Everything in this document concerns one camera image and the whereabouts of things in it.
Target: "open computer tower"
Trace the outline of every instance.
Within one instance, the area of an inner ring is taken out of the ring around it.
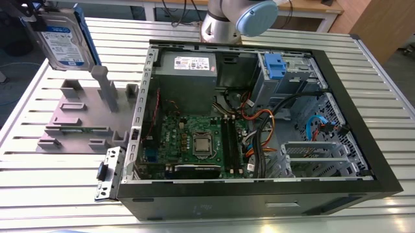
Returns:
[[[326,215],[401,187],[324,51],[150,41],[95,201],[138,220]]]

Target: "orange wire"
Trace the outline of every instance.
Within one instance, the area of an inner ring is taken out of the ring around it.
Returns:
[[[270,131],[269,131],[269,134],[268,134],[268,137],[266,137],[266,140],[261,143],[261,146],[264,147],[268,142],[270,141],[270,137],[272,137],[272,133],[273,133],[273,128],[274,128],[274,118],[273,118],[273,114],[270,112],[269,109],[261,109],[258,110],[252,116],[246,116],[245,113],[244,113],[244,106],[246,104],[246,101],[250,97],[250,93],[248,93],[248,97],[246,97],[246,100],[241,103],[240,105],[240,113],[241,113],[241,116],[244,119],[246,120],[253,120],[256,119],[264,112],[266,112],[270,116],[270,119],[272,119],[272,128],[270,128]],[[250,156],[253,154],[253,149],[250,149],[248,152],[246,152],[246,156]]]
[[[276,151],[276,149],[273,148],[262,148],[264,151],[270,152],[270,151]],[[249,157],[250,155],[253,155],[253,149],[248,150],[245,156]]]

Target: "ram slot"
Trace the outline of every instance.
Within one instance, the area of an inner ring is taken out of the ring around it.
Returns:
[[[222,148],[222,161],[225,165],[225,171],[230,170],[230,148],[229,148],[229,135],[228,135],[228,120],[220,120],[220,131],[221,131],[221,148]]]
[[[234,120],[228,122],[228,135],[229,135],[229,150],[230,150],[230,169],[233,173],[238,173],[240,167],[240,156],[237,150],[237,133],[234,127]]]

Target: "metal bracket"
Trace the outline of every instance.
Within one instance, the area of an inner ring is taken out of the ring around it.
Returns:
[[[310,177],[328,177],[336,171],[341,176],[354,176],[358,171],[349,149],[336,142],[286,142],[280,146],[281,154],[290,156],[290,163],[301,163]]]
[[[95,175],[98,182],[94,202],[117,201],[116,194],[121,180],[124,159],[125,150],[122,147],[113,147],[106,150],[105,159],[98,166]]]

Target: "aluminum table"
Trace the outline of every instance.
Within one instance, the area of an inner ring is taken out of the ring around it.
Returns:
[[[140,83],[148,40],[198,41],[192,26],[87,18],[108,79]],[[415,231],[415,110],[365,46],[348,35],[269,30],[249,45],[317,49],[352,97],[404,191],[318,217],[138,222],[117,202],[94,203],[95,169],[104,155],[35,153],[66,78],[97,86],[87,72],[54,71],[42,63],[0,131],[0,231],[49,232],[412,232]]]

